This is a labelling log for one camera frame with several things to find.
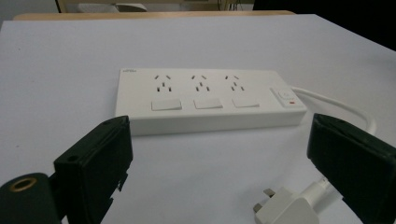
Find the power strip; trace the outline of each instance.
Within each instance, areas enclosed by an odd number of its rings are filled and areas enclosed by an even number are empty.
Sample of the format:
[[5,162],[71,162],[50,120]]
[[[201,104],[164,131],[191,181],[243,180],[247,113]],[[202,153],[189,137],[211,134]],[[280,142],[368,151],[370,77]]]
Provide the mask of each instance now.
[[305,105],[274,71],[120,70],[116,117],[132,135],[298,125]]

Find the screw hole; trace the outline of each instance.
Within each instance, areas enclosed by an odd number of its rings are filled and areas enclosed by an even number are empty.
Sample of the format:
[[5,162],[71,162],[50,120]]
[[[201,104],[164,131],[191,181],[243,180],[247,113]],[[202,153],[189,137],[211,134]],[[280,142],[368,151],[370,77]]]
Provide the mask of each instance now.
[[9,188],[10,191],[12,192],[21,192],[26,189],[31,188],[35,183],[37,182],[37,179],[34,177],[26,177],[24,179],[20,179],[14,184],[11,185]]
[[71,156],[67,158],[68,161],[76,161],[78,159],[78,156]]

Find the table surface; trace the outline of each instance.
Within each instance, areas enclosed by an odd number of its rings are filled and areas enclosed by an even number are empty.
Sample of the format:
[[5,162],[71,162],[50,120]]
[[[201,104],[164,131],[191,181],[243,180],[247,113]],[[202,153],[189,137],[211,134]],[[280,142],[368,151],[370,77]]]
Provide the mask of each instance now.
[[[396,146],[396,52],[315,15],[5,21],[0,33],[0,183],[52,162],[114,117],[124,67],[276,70],[292,86],[373,115]],[[103,223],[254,223],[263,189],[320,177],[306,157],[312,115],[364,128],[302,98],[294,127],[133,137],[129,177]],[[337,200],[320,223],[361,223]]]

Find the white plug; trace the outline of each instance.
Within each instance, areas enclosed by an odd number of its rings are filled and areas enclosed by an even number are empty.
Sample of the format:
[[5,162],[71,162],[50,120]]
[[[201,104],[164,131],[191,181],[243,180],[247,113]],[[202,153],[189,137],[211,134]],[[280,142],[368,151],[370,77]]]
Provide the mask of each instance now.
[[277,193],[266,193],[271,198],[264,205],[256,204],[257,224],[319,224],[314,206],[327,194],[330,186],[326,178],[312,183],[300,194],[281,188]]

